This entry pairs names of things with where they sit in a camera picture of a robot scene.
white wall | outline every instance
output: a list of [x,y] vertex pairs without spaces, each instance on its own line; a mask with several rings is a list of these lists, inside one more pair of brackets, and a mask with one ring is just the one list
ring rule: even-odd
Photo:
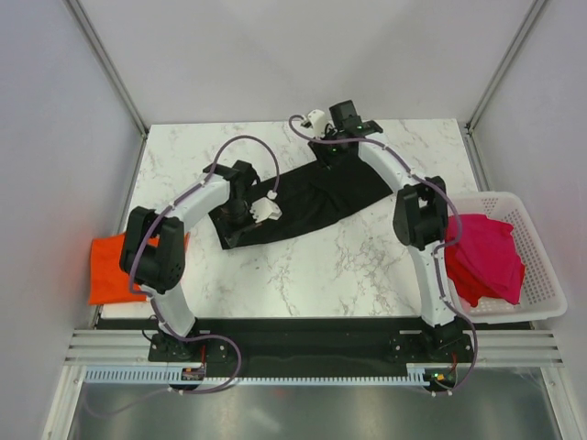
[[524,201],[569,310],[549,323],[587,416],[587,3],[552,0],[475,138],[493,188]]
[[29,440],[140,141],[60,0],[5,0],[0,60],[0,437]]
[[149,124],[468,120],[532,0],[82,0]]

marble table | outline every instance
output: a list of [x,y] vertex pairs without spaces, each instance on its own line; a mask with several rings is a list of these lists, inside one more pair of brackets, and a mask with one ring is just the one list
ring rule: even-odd
[[[457,122],[380,120],[390,146],[449,194],[477,191]],[[250,134],[275,151],[282,172],[315,159],[284,122],[161,125],[151,128],[130,208],[159,207],[192,184],[229,138]],[[250,141],[229,147],[220,163],[253,164],[274,175],[267,151]],[[269,245],[222,250],[207,217],[191,232],[182,284],[198,317],[412,316],[420,296],[407,249],[392,228],[394,197],[335,225]],[[105,305],[102,318],[143,318],[147,302]]]

metal floor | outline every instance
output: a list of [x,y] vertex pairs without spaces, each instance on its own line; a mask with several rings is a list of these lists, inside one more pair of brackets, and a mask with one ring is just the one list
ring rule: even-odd
[[[84,385],[96,411],[159,386]],[[100,420],[79,411],[71,439],[560,439],[539,369],[477,369],[452,397],[399,387],[239,386],[163,393]]]

laundry basket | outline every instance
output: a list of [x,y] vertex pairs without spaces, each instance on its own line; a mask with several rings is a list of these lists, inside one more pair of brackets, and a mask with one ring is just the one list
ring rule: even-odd
[[474,323],[500,324],[536,321],[560,316],[567,310],[567,300],[548,259],[532,220],[522,201],[509,192],[475,192],[450,196],[459,214],[485,214],[514,226],[515,247],[526,265],[520,303],[481,298],[477,307],[461,299],[449,280],[453,303]]

black garment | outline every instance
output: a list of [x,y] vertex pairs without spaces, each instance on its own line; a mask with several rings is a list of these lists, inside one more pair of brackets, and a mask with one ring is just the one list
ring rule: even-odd
[[[273,188],[275,178],[253,185],[245,195],[250,204]],[[356,155],[348,154],[331,168],[317,160],[281,176],[275,202],[279,220],[267,220],[242,234],[235,246],[227,243],[227,226],[220,208],[210,212],[223,249],[272,243],[299,237],[335,224],[390,195],[379,175]]]

